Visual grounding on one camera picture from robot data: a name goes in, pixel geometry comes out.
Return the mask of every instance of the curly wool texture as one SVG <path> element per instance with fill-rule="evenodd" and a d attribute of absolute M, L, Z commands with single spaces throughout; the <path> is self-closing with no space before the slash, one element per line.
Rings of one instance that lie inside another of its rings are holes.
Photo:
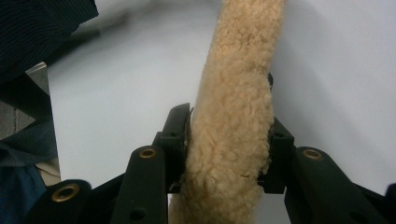
<path fill-rule="evenodd" d="M 171 224 L 253 223 L 274 121 L 267 75 L 284 0 L 224 0 L 191 121 Z"/>

